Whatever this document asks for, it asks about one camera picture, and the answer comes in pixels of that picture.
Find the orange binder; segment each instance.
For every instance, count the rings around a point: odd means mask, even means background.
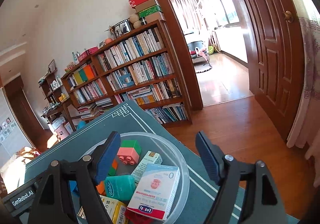
[[[90,65],[87,65],[83,68],[85,75],[87,76],[88,80],[91,80],[94,78],[93,71],[90,67]]]

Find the baseboard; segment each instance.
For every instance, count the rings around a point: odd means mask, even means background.
[[[243,60],[240,60],[238,57],[236,56],[233,56],[232,54],[230,53],[227,53],[225,51],[221,51],[223,54],[227,55],[228,57],[230,57],[231,59],[234,59],[236,62],[240,63],[241,65],[243,65],[244,67],[248,67],[248,63],[247,62],[244,62]]]

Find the tile floor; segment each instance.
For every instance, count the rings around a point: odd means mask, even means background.
[[[203,64],[194,64],[195,70],[205,68]],[[253,96],[246,67],[220,53],[210,55],[210,64],[210,71],[196,74],[204,106]]]

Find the row of books on shelf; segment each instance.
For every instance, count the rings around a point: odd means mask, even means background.
[[[84,64],[77,69],[69,78],[68,83],[72,87],[76,87],[87,82],[98,75],[96,68],[92,63]]]
[[[178,96],[180,96],[180,89],[177,80],[174,78],[117,94],[115,98],[119,104],[131,99],[138,105],[143,105]]]
[[[107,91],[104,88],[101,79],[97,79],[81,87],[80,89],[75,90],[73,93],[78,102],[81,104],[106,95]]]
[[[146,109],[145,111],[160,124],[186,120],[188,118],[185,107],[181,102],[163,107]]]
[[[164,48],[164,44],[159,29],[156,27],[120,42],[118,45],[99,54],[98,59],[103,70],[106,72],[107,70],[162,48]]]
[[[111,88],[115,90],[174,73],[168,53],[142,60],[121,68],[107,76]]]
[[[97,116],[103,112],[108,111],[113,107],[113,103],[110,98],[105,98],[89,105],[80,106],[78,112],[82,119]]]

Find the barcode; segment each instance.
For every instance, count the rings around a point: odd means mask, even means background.
[[[119,217],[118,217],[118,220],[117,220],[117,224],[123,224],[124,223],[124,212],[125,212],[125,209],[126,207],[124,206],[120,206],[120,211],[119,211]]]

